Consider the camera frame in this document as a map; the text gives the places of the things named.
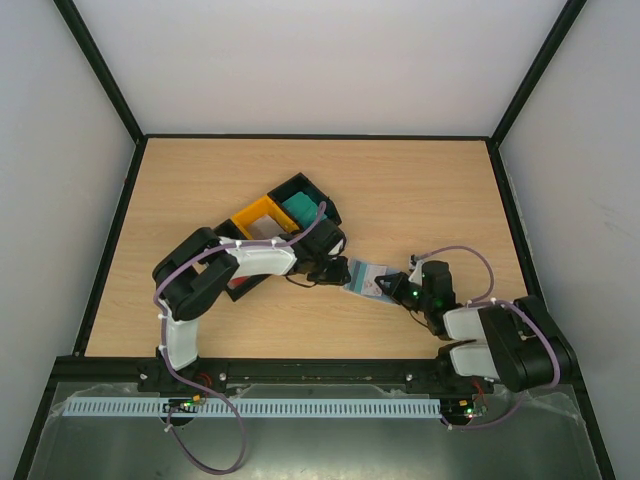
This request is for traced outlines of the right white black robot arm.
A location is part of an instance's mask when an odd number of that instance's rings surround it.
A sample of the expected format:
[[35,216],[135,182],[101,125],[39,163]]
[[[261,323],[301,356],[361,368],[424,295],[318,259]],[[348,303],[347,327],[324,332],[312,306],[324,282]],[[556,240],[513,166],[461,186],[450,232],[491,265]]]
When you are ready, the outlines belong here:
[[375,283],[394,303],[421,313],[431,334],[451,343],[436,367],[437,382],[447,391],[483,377],[519,393],[569,383],[578,373],[574,349],[536,296],[462,304],[449,264],[438,260],[419,262],[410,274],[378,276]]

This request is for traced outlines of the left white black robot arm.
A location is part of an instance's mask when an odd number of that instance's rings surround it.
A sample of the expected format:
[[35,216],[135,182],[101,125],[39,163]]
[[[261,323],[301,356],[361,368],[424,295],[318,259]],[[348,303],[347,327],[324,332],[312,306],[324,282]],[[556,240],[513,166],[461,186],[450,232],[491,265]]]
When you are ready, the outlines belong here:
[[202,227],[152,271],[162,322],[159,352],[175,371],[198,358],[199,319],[238,278],[304,275],[312,285],[350,282],[347,238],[331,220],[270,239],[232,239]]

